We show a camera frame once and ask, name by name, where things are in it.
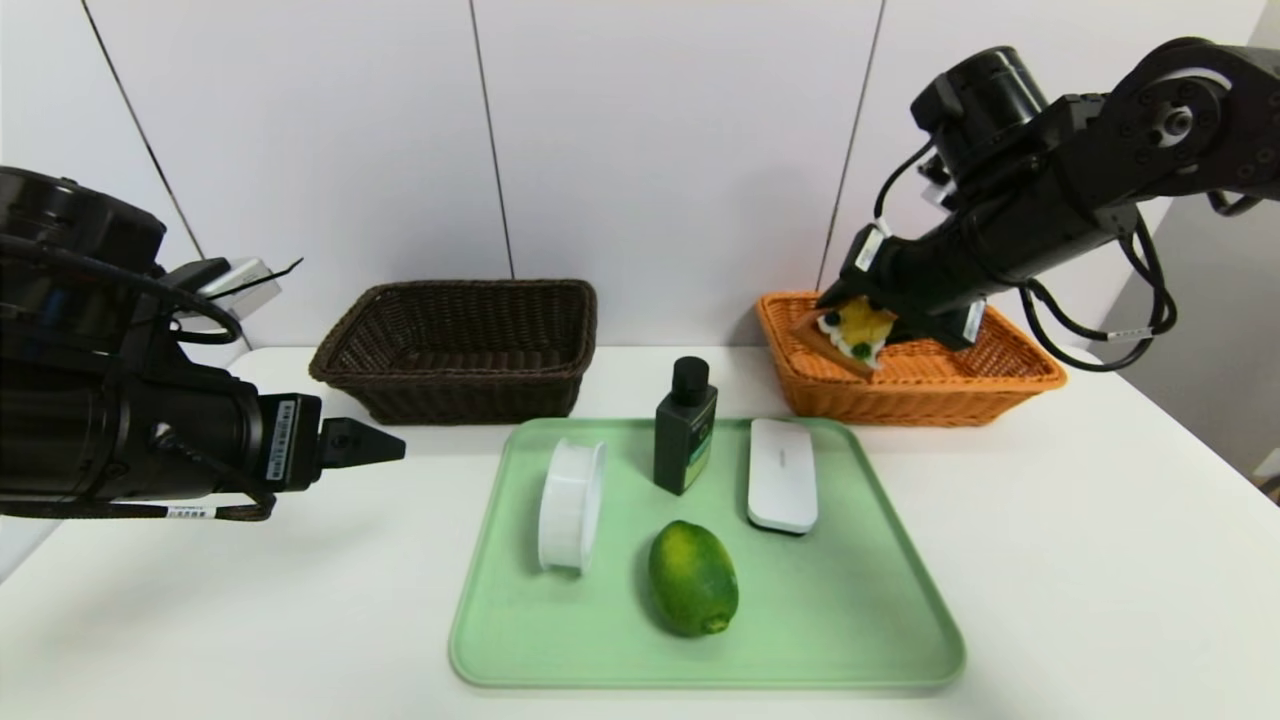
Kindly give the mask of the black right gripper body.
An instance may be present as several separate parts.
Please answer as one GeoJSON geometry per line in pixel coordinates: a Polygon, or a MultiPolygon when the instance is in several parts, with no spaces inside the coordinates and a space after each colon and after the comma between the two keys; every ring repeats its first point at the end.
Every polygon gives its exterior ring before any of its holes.
{"type": "Polygon", "coordinates": [[[852,241],[838,277],[861,277],[870,305],[897,318],[919,322],[938,316],[936,343],[963,351],[977,343],[987,301],[965,281],[955,281],[938,260],[931,243],[884,233],[864,225],[852,241]]]}

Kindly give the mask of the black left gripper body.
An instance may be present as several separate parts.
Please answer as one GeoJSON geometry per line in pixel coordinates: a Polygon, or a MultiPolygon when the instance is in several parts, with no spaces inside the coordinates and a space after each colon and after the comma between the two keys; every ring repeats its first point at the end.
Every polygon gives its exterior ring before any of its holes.
{"type": "Polygon", "coordinates": [[[159,498],[307,489],[319,477],[320,410],[316,396],[261,395],[244,382],[179,395],[159,416],[159,498]]]}

